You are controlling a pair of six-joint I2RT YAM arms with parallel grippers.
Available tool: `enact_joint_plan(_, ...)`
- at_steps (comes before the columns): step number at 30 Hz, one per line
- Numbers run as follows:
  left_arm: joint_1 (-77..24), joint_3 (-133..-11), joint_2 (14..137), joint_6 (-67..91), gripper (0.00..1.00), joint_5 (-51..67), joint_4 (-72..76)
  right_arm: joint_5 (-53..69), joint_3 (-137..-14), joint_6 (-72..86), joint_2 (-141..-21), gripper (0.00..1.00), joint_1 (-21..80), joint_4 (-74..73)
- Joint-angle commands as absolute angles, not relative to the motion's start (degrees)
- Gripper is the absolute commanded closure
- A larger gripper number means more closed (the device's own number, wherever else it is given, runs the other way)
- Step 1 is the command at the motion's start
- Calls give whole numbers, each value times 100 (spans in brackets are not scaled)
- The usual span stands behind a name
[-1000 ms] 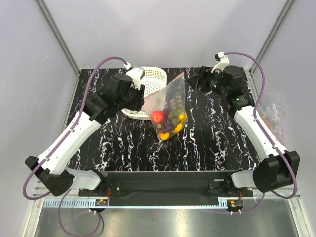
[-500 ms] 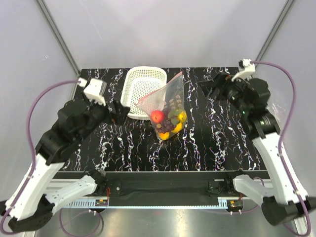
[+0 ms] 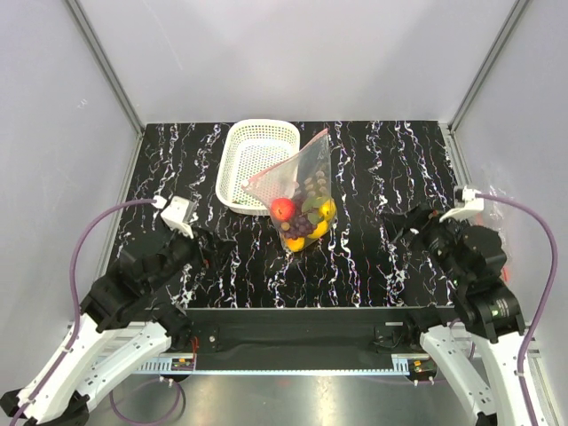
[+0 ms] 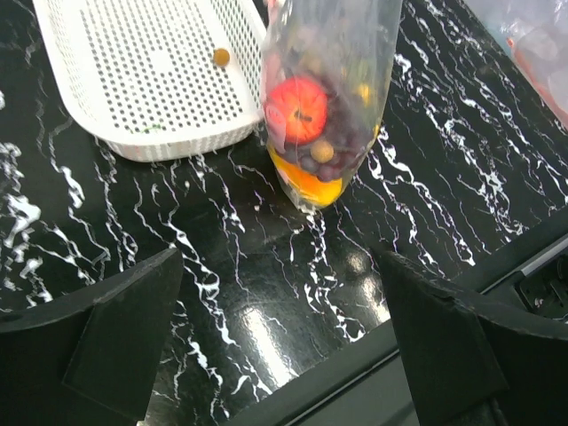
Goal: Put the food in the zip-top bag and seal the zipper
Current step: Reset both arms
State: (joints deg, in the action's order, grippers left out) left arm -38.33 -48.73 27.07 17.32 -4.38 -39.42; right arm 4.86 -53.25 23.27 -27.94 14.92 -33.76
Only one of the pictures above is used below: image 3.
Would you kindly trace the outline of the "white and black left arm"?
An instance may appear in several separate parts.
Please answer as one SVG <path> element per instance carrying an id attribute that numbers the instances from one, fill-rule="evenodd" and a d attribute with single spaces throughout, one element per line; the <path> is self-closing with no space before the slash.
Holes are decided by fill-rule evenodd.
<path id="1" fill-rule="evenodd" d="M 12 423 L 84 425 L 90 412 L 144 361 L 164 351 L 195 349 L 192 321 L 156 293 L 190 266 L 216 278 L 235 241 L 197 229 L 161 237 L 155 251 L 125 250 L 79 304 L 66 341 L 23 388 L 1 397 Z"/>

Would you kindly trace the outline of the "clear pink-dotted zip bag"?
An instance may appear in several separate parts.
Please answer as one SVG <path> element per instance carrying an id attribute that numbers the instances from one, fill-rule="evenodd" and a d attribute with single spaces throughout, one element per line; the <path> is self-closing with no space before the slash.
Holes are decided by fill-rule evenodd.
<path id="1" fill-rule="evenodd" d="M 302 212 L 302 204 L 309 197 L 324 196 L 333 199 L 332 180 L 330 136 L 328 130 L 322 130 L 297 154 L 243 181 L 241 187 L 245 193 L 260 201 L 268 210 L 282 247 L 288 252 L 297 253 L 288 249 L 286 238 L 280 232 L 282 222 L 271 215 L 272 201 L 281 197 L 291 199 L 296 205 L 296 215 L 298 215 Z M 328 222 L 327 233 L 335 217 Z M 322 239 L 327 233 L 317 240 L 306 237 L 304 249 Z"/>

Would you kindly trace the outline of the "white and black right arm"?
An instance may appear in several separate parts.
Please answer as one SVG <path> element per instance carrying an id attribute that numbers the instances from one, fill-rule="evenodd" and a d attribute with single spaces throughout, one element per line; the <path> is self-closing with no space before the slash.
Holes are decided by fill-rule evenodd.
<path id="1" fill-rule="evenodd" d="M 484 209 L 483 195 L 443 212 L 421 204 L 385 220 L 391 243 L 402 239 L 426 251 L 452 282 L 457 319 L 482 359 L 482 377 L 459 351 L 436 308 L 412 313 L 403 329 L 411 351 L 425 351 L 444 375 L 472 425 L 544 425 L 545 412 L 525 355 L 532 339 L 521 305 L 502 278 L 507 255 L 500 235 L 469 219 Z"/>

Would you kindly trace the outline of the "yellow lemon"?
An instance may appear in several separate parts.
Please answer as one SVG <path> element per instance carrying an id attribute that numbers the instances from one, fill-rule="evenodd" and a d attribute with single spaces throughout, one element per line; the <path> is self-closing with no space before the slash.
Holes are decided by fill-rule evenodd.
<path id="1" fill-rule="evenodd" d="M 333 199 L 324 201 L 319 207 L 320 215 L 326 220 L 331 221 L 336 215 L 336 205 Z"/>
<path id="2" fill-rule="evenodd" d="M 325 233 L 327 233 L 329 224 L 327 221 L 323 220 L 316 225 L 314 231 L 307 235 L 309 239 L 317 240 L 321 238 Z"/>

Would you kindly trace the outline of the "green leaf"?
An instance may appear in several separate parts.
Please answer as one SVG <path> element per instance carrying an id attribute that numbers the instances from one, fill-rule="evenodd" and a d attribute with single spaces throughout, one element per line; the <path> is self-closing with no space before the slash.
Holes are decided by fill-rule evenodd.
<path id="1" fill-rule="evenodd" d="M 322 207 L 329 201 L 328 197 L 309 197 L 301 206 L 302 217 L 304 217 L 310 224 L 317 225 L 324 219 Z"/>

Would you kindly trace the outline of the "dark red grape bunch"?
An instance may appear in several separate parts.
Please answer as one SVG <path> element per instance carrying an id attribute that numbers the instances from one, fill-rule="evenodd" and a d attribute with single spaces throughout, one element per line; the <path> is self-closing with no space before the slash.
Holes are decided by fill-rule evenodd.
<path id="1" fill-rule="evenodd" d="M 296 240 L 306 238 L 315 230 L 316 226 L 309 220 L 307 213 L 300 212 L 287 222 L 280 224 L 280 232 L 286 239 Z"/>

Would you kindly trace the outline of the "orange mango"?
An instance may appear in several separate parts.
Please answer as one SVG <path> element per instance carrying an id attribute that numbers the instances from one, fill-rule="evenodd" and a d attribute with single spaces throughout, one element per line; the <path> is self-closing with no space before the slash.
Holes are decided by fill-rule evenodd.
<path id="1" fill-rule="evenodd" d="M 296 239 L 289 238 L 285 239 L 286 245 L 288 249 L 292 252 L 299 252 L 302 251 L 305 247 L 305 238 L 298 237 Z"/>

